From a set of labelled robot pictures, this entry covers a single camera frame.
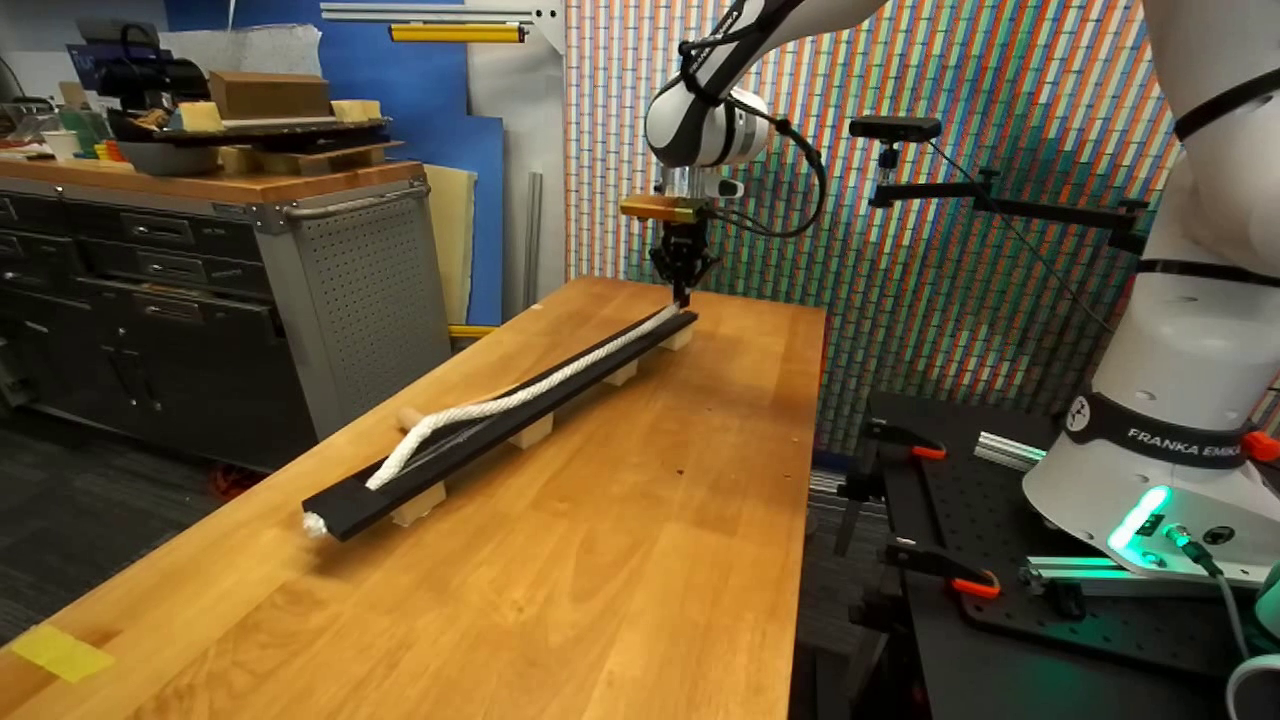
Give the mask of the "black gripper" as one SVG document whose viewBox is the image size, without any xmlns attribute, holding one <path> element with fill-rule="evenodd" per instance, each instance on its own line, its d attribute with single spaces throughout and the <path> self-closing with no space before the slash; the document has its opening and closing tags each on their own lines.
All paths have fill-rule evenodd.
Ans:
<svg viewBox="0 0 1280 720">
<path fill-rule="evenodd" d="M 659 220 L 659 240 L 651 244 L 651 263 L 667 272 L 670 303 L 688 306 L 693 287 L 709 276 L 715 263 L 715 252 L 709 244 L 709 222 L 715 220 L 712 207 L 699 202 L 676 202 Z"/>
</svg>

